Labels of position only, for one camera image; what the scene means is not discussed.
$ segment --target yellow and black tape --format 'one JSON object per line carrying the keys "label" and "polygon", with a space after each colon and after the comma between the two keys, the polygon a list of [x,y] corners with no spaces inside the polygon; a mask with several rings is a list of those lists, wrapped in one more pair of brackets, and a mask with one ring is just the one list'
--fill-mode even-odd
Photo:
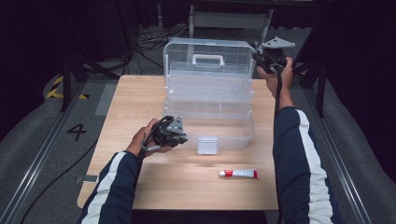
{"label": "yellow and black tape", "polygon": [[[59,98],[63,99],[64,95],[61,93],[56,92],[58,90],[59,85],[61,85],[62,81],[64,80],[64,76],[60,74],[56,80],[53,82],[52,87],[49,90],[49,93],[47,93],[47,98]],[[87,100],[90,98],[89,94],[81,94],[78,99],[80,100]]]}

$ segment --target person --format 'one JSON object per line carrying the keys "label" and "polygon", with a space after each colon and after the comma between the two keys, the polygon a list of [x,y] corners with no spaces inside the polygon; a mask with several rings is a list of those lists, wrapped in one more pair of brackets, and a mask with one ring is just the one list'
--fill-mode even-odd
{"label": "person", "polygon": [[[309,121],[293,104],[290,95],[292,58],[286,60],[281,74],[279,110],[274,121],[273,156],[280,212],[284,223],[343,223],[329,178],[321,168]],[[266,74],[259,66],[257,71],[276,97],[277,76]],[[153,119],[141,128],[127,149],[116,153],[105,166],[99,183],[84,204],[78,223],[130,223],[140,142],[156,122],[158,120]],[[157,152],[169,150],[170,147],[164,147]]]}

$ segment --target person's left hand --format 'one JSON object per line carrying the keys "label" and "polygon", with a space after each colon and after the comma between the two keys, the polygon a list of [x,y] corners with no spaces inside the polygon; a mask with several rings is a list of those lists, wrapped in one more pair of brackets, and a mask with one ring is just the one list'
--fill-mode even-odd
{"label": "person's left hand", "polygon": [[[148,135],[149,135],[149,132],[150,132],[151,129],[152,129],[152,127],[153,127],[156,123],[158,123],[158,122],[159,122],[159,120],[157,120],[157,119],[152,119],[152,120],[149,122],[148,126],[142,127],[142,128],[134,135],[134,138],[132,139],[131,144],[126,148],[126,150],[127,150],[127,151],[130,151],[130,152],[132,152],[132,153],[134,153],[134,154],[136,155],[136,157],[137,157],[137,156],[139,155],[140,148],[141,148],[140,143],[143,141],[143,138],[144,138],[145,134],[146,134],[146,136],[148,136]],[[150,141],[150,142],[148,143],[148,146],[149,146],[149,147],[155,146],[154,141]],[[155,152],[164,153],[164,152],[170,151],[171,149],[172,149],[171,147],[161,147],[161,148],[159,148],[159,149],[157,149],[157,150],[153,150],[153,151],[147,152],[147,153],[146,153],[146,157],[151,156],[151,155],[154,154]]]}

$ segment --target transparent storage box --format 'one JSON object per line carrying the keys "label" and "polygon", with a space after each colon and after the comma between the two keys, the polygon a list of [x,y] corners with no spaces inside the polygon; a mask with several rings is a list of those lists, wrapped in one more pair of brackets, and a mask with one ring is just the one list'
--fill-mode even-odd
{"label": "transparent storage box", "polygon": [[254,48],[244,41],[172,38],[163,49],[165,115],[182,116],[200,154],[243,150],[254,135]]}

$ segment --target glue tube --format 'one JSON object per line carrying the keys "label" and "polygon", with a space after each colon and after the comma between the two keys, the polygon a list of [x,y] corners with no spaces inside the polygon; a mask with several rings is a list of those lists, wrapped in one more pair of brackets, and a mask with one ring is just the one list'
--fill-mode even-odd
{"label": "glue tube", "polygon": [[246,170],[225,170],[219,172],[220,176],[231,177],[231,176],[239,176],[239,177],[249,177],[249,178],[259,178],[259,172],[257,169],[246,169]]}

